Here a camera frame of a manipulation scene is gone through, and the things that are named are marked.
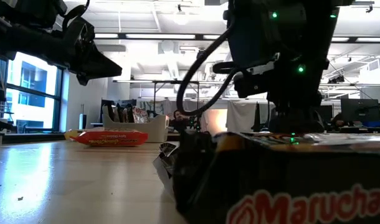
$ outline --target window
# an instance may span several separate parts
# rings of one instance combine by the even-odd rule
[[[17,53],[16,59],[9,62],[7,83],[55,95],[56,76],[56,66],[48,65],[39,58]]]
[[[59,130],[62,70],[30,55],[17,53],[0,63],[0,88],[6,89],[3,118],[23,129]]]
[[[20,128],[53,128],[55,100],[10,88],[6,91],[4,118]]]

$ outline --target window frame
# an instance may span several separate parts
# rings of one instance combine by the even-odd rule
[[[5,89],[12,89],[12,90],[18,90],[23,93],[29,93],[37,96],[44,96],[46,98],[52,98],[54,100],[54,109],[53,109],[53,121],[52,121],[52,128],[43,128],[43,131],[47,132],[59,132],[60,131],[60,108],[61,108],[61,101],[62,101],[62,84],[63,84],[63,70],[59,67],[57,67],[57,74],[56,74],[56,91],[55,95],[51,95],[48,93],[44,93],[38,90],[33,90],[30,88],[25,88],[23,86],[14,85],[12,83],[7,82],[7,76],[9,71],[9,61],[4,60],[3,58],[0,58],[0,77],[3,77],[3,80],[0,80],[0,88],[2,88],[2,83],[4,84]]]

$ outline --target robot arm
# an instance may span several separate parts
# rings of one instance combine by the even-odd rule
[[[234,88],[240,98],[268,93],[279,113],[274,132],[315,132],[318,125],[313,107],[319,106],[321,75],[329,65],[328,49],[336,26],[339,6],[349,6],[354,0],[229,0],[224,17],[228,28],[203,54],[206,58],[226,39],[233,62],[222,67],[228,73],[222,88],[234,77]],[[252,75],[248,68],[274,62],[273,69]],[[192,73],[202,64],[197,59],[178,91],[177,106],[185,115],[207,110],[223,91],[197,111],[184,111],[183,92]]]
[[[122,68],[97,50],[94,27],[80,17],[87,6],[65,15],[62,0],[18,0],[14,7],[0,0],[0,57],[14,60],[18,51],[39,57],[77,74],[81,85],[121,75]],[[58,14],[65,18],[63,31],[50,32]]]

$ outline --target cable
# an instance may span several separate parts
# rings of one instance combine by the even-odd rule
[[[338,71],[338,70],[334,67],[334,65],[333,65],[331,62],[330,62],[330,65],[334,68],[334,70],[335,70],[336,72],[338,72],[338,74],[342,75],[341,72]],[[357,90],[359,90],[361,93],[365,94],[368,98],[374,100],[371,96],[367,95],[367,94],[366,94],[365,92],[363,92],[360,88],[358,88],[356,85],[354,85],[354,83],[351,83],[347,78],[344,77],[344,79],[345,79],[347,82],[349,82],[351,85],[353,85],[353,86],[355,87],[355,89],[357,89]]]
[[[65,32],[67,30],[68,22],[71,19],[73,19],[77,16],[82,16],[86,12],[86,10],[89,7],[89,4],[90,4],[90,0],[87,0],[86,5],[77,6],[73,9],[71,9],[71,11],[67,15],[64,16],[64,20],[63,20],[63,24],[62,24],[63,32]]]
[[[196,61],[191,65],[190,69],[188,70],[186,76],[183,78],[182,84],[179,87],[178,95],[176,97],[176,107],[178,110],[185,116],[195,116],[198,114],[203,113],[204,111],[208,110],[223,94],[223,92],[226,90],[226,88],[229,86],[230,81],[234,77],[234,75],[239,71],[239,69],[234,68],[231,70],[230,74],[227,76],[225,82],[221,86],[221,88],[218,90],[218,92],[212,97],[212,99],[206,103],[201,108],[198,108],[194,111],[185,111],[183,108],[183,96],[184,92],[186,91],[187,86],[189,85],[191,78],[193,75],[197,72],[198,68],[202,65],[202,63],[210,56],[213,51],[216,50],[232,33],[234,30],[234,22],[232,21],[232,24],[230,27],[222,34],[220,35],[205,51],[199,58],[196,59]]]

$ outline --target maruchan box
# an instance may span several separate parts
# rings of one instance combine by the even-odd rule
[[[183,135],[172,179],[188,223],[380,224],[380,136]]]
[[[71,139],[88,146],[139,146],[146,142],[147,133],[139,131],[86,131]]]

